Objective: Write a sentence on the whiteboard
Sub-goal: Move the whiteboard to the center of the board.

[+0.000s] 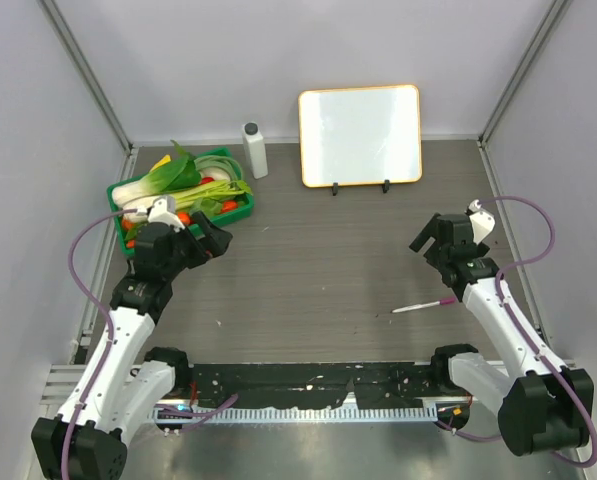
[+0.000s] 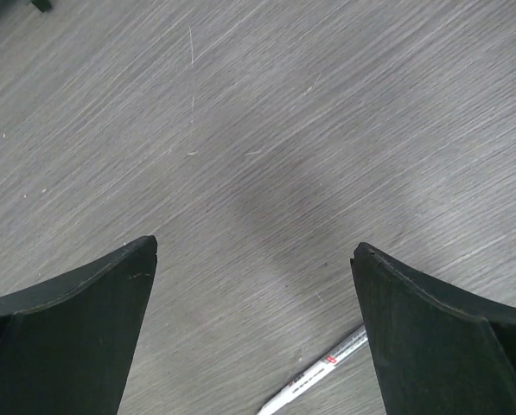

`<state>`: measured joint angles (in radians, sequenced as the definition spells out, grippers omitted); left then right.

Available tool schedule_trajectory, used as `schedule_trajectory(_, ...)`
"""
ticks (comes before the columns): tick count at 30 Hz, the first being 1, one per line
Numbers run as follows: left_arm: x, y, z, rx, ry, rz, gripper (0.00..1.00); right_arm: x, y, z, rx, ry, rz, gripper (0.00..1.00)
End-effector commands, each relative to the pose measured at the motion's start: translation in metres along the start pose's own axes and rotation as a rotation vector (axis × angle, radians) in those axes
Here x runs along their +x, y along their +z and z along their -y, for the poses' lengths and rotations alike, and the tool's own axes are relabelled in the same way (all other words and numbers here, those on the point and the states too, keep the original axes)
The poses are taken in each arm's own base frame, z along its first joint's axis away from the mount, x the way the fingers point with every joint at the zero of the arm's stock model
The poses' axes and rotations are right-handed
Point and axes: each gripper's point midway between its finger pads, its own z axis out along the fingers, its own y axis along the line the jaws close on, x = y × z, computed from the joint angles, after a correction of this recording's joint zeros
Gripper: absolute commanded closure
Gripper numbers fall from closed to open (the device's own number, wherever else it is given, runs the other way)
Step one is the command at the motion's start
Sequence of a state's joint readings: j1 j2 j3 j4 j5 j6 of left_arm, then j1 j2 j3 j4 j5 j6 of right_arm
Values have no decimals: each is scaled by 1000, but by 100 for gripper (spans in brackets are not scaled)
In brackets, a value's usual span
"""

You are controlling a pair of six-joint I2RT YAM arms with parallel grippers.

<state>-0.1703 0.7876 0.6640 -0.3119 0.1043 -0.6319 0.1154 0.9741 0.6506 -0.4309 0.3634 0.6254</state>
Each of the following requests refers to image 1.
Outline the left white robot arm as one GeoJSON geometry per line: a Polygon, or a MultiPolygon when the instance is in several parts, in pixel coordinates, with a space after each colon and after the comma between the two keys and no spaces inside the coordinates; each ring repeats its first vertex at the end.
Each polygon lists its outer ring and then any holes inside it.
{"type": "Polygon", "coordinates": [[[52,418],[39,418],[31,440],[47,479],[118,479],[131,441],[164,396],[183,397],[191,385],[187,356],[159,349],[130,370],[172,298],[184,270],[224,255],[231,233],[203,213],[192,216],[195,237],[172,214],[152,213],[139,231],[129,269],[103,308],[106,327],[76,387],[52,418]]]}

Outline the white marker purple cap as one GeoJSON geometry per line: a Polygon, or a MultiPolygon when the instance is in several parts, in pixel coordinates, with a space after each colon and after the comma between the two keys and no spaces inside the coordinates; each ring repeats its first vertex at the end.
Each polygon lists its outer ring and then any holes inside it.
{"type": "Polygon", "coordinates": [[[437,306],[451,305],[456,302],[457,302],[457,300],[455,297],[446,297],[446,298],[442,298],[442,299],[435,300],[432,302],[419,303],[419,304],[413,304],[413,305],[395,308],[395,309],[392,309],[390,313],[391,314],[400,314],[400,313],[412,312],[412,311],[417,311],[417,310],[422,310],[422,309],[427,309],[427,308],[433,308],[433,307],[437,307],[437,306]]]}

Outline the orange framed whiteboard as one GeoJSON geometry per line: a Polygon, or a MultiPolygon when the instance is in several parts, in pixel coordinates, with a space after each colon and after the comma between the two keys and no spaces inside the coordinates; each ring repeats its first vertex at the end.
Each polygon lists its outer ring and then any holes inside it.
{"type": "Polygon", "coordinates": [[[420,94],[411,84],[322,89],[298,97],[308,188],[415,183],[422,178],[420,94]]]}

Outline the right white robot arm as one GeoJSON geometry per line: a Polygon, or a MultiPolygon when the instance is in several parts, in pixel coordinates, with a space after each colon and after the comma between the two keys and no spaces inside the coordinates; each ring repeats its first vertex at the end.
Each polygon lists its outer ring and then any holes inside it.
{"type": "Polygon", "coordinates": [[[498,371],[468,345],[443,347],[444,361],[429,371],[431,386],[443,395],[462,388],[480,400],[516,456],[583,447],[592,438],[593,381],[568,367],[524,316],[487,255],[484,240],[494,226],[484,210],[436,213],[410,244],[479,321],[505,366],[498,371]]]}

